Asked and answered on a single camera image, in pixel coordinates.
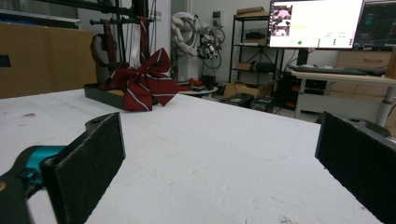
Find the cardboard box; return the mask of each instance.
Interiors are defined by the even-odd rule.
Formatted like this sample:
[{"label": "cardboard box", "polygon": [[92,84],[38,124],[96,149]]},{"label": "cardboard box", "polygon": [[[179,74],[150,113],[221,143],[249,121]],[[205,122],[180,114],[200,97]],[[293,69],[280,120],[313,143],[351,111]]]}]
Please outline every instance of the cardboard box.
[{"label": "cardboard box", "polygon": [[265,38],[261,38],[261,39],[245,39],[244,43],[257,43],[258,45],[266,46],[267,45],[267,40]]},{"label": "cardboard box", "polygon": [[82,89],[96,82],[92,33],[0,22],[0,99]]},{"label": "cardboard box", "polygon": [[251,12],[261,12],[264,11],[263,7],[245,7],[245,8],[239,8],[236,10],[236,14],[245,14],[245,13],[251,13]]},{"label": "cardboard box", "polygon": [[261,85],[250,84],[241,81],[227,83],[223,97],[230,97],[237,93],[252,94],[254,98],[257,98],[258,96],[271,96],[272,88],[276,83],[277,80],[273,80]]},{"label": "cardboard box", "polygon": [[235,17],[237,18],[248,18],[248,17],[263,17],[269,16],[269,13],[264,10],[263,7],[247,7],[236,10]]},{"label": "cardboard box", "polygon": [[237,63],[235,68],[238,70],[250,71],[251,64],[250,63]]}]

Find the drawer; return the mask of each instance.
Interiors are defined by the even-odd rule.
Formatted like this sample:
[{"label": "drawer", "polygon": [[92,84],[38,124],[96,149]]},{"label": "drawer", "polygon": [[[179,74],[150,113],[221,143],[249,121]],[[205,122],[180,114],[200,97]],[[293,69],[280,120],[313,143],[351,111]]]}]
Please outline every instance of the drawer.
[{"label": "drawer", "polygon": [[344,68],[388,66],[390,55],[390,51],[340,51],[338,53],[336,67]]}]

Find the metal shelving unit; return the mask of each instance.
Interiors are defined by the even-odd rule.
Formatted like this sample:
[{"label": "metal shelving unit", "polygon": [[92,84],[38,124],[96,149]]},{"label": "metal shelving unit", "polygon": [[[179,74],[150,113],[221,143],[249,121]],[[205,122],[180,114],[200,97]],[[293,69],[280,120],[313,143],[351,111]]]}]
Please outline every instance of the metal shelving unit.
[{"label": "metal shelving unit", "polygon": [[[275,65],[274,71],[272,72],[272,79],[276,79],[276,77],[281,76],[281,68],[282,63],[283,63],[283,56],[284,56],[284,50],[283,49],[269,49],[268,47],[264,45],[257,45],[257,46],[252,46],[251,44],[244,44],[244,35],[245,35],[245,30],[246,30],[246,22],[249,21],[263,21],[263,22],[268,22],[269,16],[258,16],[258,17],[237,17],[236,15],[233,16],[233,35],[232,35],[232,45],[231,45],[231,56],[230,56],[230,71],[229,71],[229,82],[231,82],[232,76],[233,76],[233,71],[236,71],[237,73],[237,79],[239,80],[240,75],[242,72],[250,73],[250,74],[256,74],[257,76],[257,83],[259,83],[259,78],[260,75],[264,75],[268,73],[263,73],[263,72],[257,72],[257,71],[246,71],[246,70],[241,70],[241,69],[236,69],[233,67],[234,63],[241,63],[242,61],[242,55],[245,49],[257,49],[256,53],[252,54],[250,59],[248,59],[245,63],[249,63],[251,60],[253,60],[256,56],[259,56],[258,61],[262,62],[263,61],[263,56],[265,56],[268,61],[273,63]],[[240,25],[241,26],[241,35],[236,36],[235,33],[235,25]],[[236,50],[239,49],[238,53],[238,60],[237,62],[234,61],[233,57],[235,55]],[[274,57],[274,61],[270,60],[270,58],[266,55],[265,51],[267,50],[275,50],[276,55]]]}]

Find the computer screen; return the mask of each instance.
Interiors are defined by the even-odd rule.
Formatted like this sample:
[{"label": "computer screen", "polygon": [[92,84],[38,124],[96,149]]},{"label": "computer screen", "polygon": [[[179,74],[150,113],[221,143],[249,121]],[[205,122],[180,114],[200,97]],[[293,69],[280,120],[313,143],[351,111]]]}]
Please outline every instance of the computer screen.
[{"label": "computer screen", "polygon": [[396,46],[396,0],[365,2],[355,49],[392,50]]},{"label": "computer screen", "polygon": [[352,49],[363,0],[272,0],[268,46]]}]

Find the white table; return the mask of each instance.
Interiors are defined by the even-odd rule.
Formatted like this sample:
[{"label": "white table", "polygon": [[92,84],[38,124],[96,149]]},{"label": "white table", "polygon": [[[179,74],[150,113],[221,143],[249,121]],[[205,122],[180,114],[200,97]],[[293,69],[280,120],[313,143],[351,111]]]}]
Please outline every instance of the white table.
[{"label": "white table", "polygon": [[[83,90],[0,100],[0,174],[117,111],[126,159],[87,223],[379,223],[315,158],[318,124],[181,94],[151,112]],[[55,223],[46,191],[29,206]]]},{"label": "white table", "polygon": [[[295,118],[300,117],[301,110],[320,113],[327,111],[346,114],[352,117],[355,116],[360,119],[375,120],[375,123],[382,127],[385,125],[393,97],[396,94],[395,79],[387,77],[302,73],[295,71],[292,71],[291,74],[302,80],[294,113]],[[304,93],[304,89],[307,79],[386,86],[388,90],[384,100],[380,103],[326,95],[306,94]]]}]

